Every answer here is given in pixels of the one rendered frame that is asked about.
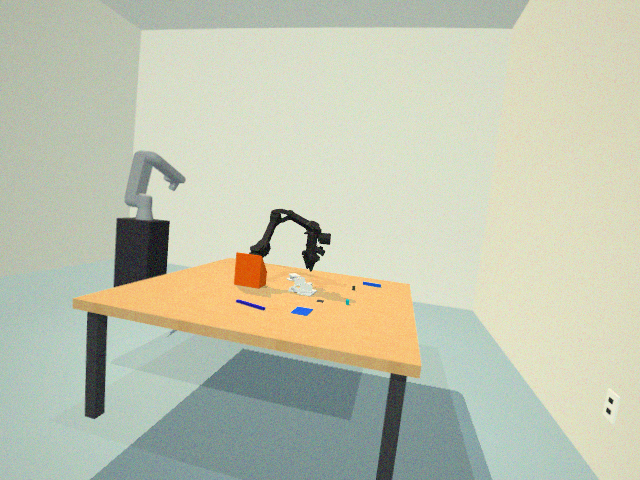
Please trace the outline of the blue flat rectangular plate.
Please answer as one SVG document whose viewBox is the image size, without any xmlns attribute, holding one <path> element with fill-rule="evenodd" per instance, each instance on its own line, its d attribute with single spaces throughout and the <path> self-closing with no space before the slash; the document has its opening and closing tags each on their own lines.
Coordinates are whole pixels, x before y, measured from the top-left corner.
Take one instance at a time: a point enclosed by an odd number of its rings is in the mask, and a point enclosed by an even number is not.
<svg viewBox="0 0 640 480">
<path fill-rule="evenodd" d="M 312 310 L 313 309 L 297 307 L 290 313 L 307 316 Z"/>
</svg>

